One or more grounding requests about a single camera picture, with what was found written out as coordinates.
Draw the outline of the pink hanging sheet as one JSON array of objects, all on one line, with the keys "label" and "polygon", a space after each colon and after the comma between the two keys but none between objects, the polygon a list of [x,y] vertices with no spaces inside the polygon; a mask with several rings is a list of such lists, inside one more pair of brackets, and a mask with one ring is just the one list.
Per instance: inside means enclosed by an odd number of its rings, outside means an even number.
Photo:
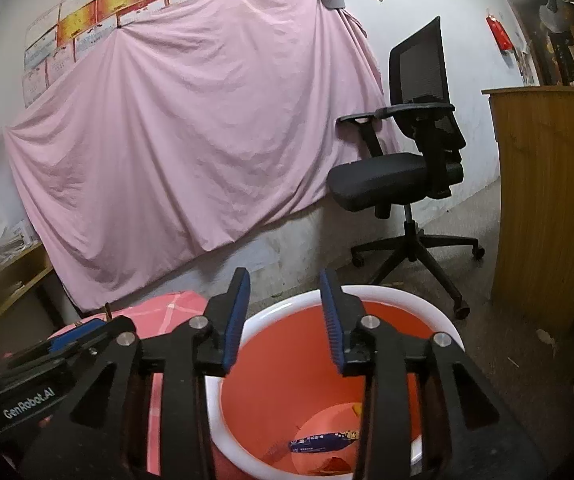
[{"label": "pink hanging sheet", "polygon": [[362,24],[322,0],[186,0],[114,30],[5,129],[22,204],[93,311],[312,206],[382,107]]}]

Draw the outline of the blue snack bag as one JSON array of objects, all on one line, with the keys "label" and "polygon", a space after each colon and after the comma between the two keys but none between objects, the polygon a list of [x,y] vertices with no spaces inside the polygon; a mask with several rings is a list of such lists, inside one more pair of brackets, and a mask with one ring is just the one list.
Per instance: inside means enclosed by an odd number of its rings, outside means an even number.
[{"label": "blue snack bag", "polygon": [[326,432],[291,440],[288,448],[291,453],[298,454],[329,453],[341,451],[358,440],[358,430]]}]

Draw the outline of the red hanging ornament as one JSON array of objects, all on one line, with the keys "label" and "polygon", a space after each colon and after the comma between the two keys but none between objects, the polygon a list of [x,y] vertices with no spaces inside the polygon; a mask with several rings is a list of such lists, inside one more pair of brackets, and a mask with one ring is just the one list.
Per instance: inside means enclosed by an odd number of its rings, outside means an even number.
[{"label": "red hanging ornament", "polygon": [[492,36],[497,44],[498,50],[501,54],[506,54],[515,51],[515,46],[508,35],[504,25],[491,13],[486,14],[486,24],[492,32]]}]

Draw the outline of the framed figure picture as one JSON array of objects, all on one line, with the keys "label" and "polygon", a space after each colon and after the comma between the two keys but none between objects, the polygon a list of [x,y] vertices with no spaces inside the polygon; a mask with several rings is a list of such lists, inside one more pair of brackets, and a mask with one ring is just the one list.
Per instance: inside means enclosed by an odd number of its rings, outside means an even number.
[{"label": "framed figure picture", "polygon": [[508,0],[542,86],[574,86],[574,0]]}]

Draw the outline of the wall certificates group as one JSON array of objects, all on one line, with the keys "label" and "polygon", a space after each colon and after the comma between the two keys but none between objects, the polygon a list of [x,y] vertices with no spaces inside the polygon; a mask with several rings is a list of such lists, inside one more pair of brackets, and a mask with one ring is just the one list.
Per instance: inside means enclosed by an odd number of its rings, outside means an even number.
[{"label": "wall certificates group", "polygon": [[171,0],[62,0],[26,30],[23,55],[23,104],[30,106],[51,84],[117,28],[130,24]]}]

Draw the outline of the red white plastic basin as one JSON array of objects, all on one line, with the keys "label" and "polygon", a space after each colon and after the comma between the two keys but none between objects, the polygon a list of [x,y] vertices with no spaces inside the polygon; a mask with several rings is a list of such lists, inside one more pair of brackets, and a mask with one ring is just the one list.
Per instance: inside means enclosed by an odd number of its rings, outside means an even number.
[{"label": "red white plastic basin", "polygon": [[342,377],[332,362],[318,290],[253,315],[232,370],[206,378],[217,478],[322,478],[334,456],[296,454],[289,443],[357,429],[353,408],[364,385]]}]

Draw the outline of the black office chair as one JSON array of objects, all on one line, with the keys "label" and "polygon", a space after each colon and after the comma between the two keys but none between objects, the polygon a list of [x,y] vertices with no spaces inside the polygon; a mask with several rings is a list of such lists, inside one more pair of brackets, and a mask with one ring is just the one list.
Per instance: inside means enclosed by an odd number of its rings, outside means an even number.
[{"label": "black office chair", "polygon": [[338,125],[357,128],[369,156],[332,168],[329,192],[343,209],[370,209],[382,220],[389,219],[392,206],[403,207],[403,235],[352,247],[353,266],[363,266],[366,252],[387,252],[370,280],[380,285],[403,261],[418,261],[451,297],[455,318],[463,320],[470,313],[468,304],[431,249],[468,246],[477,261],[485,250],[475,237],[424,232],[412,213],[413,204],[425,198],[451,197],[453,186],[464,180],[460,153],[466,140],[448,93],[439,18],[391,50],[389,82],[388,106],[338,118]]}]

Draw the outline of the wooden wall shelf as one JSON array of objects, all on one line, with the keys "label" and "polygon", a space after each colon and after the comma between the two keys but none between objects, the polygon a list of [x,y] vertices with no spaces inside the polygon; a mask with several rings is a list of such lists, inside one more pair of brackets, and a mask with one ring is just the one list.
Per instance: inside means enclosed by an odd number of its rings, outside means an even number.
[{"label": "wooden wall shelf", "polygon": [[54,272],[46,249],[35,243],[0,266],[0,319]]}]

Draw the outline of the paper pile on shelf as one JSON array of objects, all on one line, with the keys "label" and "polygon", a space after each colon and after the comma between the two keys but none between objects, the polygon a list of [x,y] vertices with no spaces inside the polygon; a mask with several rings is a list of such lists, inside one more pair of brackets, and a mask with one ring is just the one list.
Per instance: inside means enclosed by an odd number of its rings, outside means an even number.
[{"label": "paper pile on shelf", "polygon": [[4,229],[0,237],[0,264],[4,264],[38,242],[31,222],[23,219]]}]

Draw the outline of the wooden cabinet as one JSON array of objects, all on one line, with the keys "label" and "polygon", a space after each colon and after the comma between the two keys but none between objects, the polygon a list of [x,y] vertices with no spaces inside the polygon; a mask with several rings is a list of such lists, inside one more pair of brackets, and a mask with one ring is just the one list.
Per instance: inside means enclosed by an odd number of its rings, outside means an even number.
[{"label": "wooden cabinet", "polygon": [[574,88],[485,94],[502,192],[492,300],[564,333],[574,321]]}]

